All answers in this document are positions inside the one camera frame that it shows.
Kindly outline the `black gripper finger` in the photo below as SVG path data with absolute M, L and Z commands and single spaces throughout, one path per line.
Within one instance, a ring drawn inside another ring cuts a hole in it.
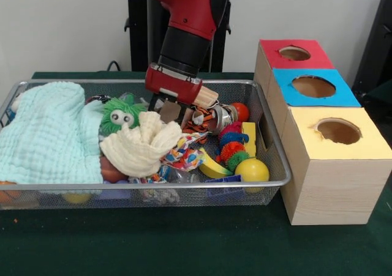
M 161 98 L 158 94 L 153 94 L 152 99 L 149 103 L 149 111 L 160 111 L 161 109 Z
M 184 128 L 188 121 L 190 120 L 190 118 L 193 115 L 193 108 L 191 105 L 186 105 L 181 103 L 181 111 L 180 111 L 180 126 L 181 128 Z

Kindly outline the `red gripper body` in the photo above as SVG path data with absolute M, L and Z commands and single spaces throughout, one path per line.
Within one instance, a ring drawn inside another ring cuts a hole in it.
M 156 94 L 176 97 L 181 103 L 194 103 L 202 88 L 202 80 L 152 62 L 146 71 L 145 87 Z

